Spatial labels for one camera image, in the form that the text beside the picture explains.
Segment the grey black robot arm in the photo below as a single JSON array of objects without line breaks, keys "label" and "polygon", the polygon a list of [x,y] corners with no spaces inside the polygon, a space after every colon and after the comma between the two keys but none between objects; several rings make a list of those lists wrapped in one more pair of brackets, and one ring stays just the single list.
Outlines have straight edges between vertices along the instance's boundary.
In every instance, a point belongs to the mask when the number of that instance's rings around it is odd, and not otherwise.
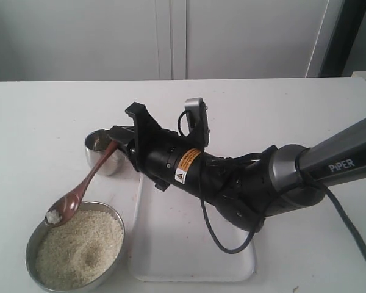
[{"label": "grey black robot arm", "polygon": [[181,136],[135,102],[126,109],[134,124],[114,126],[108,135],[159,190],[172,185],[202,198],[245,231],[260,230],[266,217],[321,202],[323,193],[309,187],[309,179],[332,186],[366,178],[366,118],[313,148],[270,146],[231,158],[204,151],[206,110],[201,98],[185,102],[189,133]]}]

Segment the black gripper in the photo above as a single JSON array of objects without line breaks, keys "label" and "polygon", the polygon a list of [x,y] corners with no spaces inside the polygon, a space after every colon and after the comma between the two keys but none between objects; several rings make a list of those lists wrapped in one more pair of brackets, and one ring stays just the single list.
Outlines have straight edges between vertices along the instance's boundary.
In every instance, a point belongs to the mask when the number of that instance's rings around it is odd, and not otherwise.
[{"label": "black gripper", "polygon": [[203,135],[195,130],[186,137],[162,129],[146,106],[133,102],[125,113],[133,126],[113,126],[109,137],[118,149],[131,156],[135,170],[146,175],[164,191],[174,185],[186,192],[211,192],[212,169],[205,166],[212,158],[204,152]]}]

